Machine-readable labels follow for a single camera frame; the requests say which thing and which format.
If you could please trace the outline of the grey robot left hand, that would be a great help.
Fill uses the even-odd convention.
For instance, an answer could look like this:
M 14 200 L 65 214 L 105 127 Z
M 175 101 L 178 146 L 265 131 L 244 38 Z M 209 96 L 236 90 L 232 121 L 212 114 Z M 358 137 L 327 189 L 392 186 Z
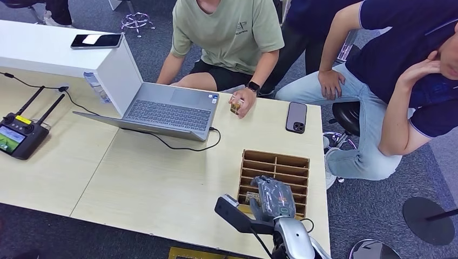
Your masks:
M 250 198 L 250 209 L 256 220 L 271 222 L 277 217 L 295 217 L 296 207 L 290 186 L 264 175 L 250 183 L 258 188 L 259 201 Z

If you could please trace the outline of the person's left hand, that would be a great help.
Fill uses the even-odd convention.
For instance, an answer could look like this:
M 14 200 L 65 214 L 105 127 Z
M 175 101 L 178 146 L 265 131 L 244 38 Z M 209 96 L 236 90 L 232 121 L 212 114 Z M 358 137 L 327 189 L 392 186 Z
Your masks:
M 431 52 L 428 57 L 405 70 L 398 78 L 395 88 L 412 89 L 415 83 L 429 74 L 440 73 L 440 61 L 436 58 L 438 51 Z
M 246 116 L 246 114 L 250 111 L 252 106 L 255 104 L 257 99 L 257 93 L 253 92 L 249 88 L 244 88 L 238 91 L 235 91 L 231 98 L 229 99 L 229 104 L 237 104 L 239 100 L 243 100 L 243 103 L 239 107 L 237 111 L 237 116 L 239 119 L 242 119 Z

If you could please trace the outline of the person's right hand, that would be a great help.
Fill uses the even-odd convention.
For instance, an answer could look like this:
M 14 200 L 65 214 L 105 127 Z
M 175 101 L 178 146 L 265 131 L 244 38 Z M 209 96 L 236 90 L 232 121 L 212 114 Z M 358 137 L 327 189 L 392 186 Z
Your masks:
M 327 100 L 335 100 L 342 95 L 341 85 L 345 83 L 345 77 L 337 71 L 319 71 L 318 80 L 321 85 L 321 91 Z

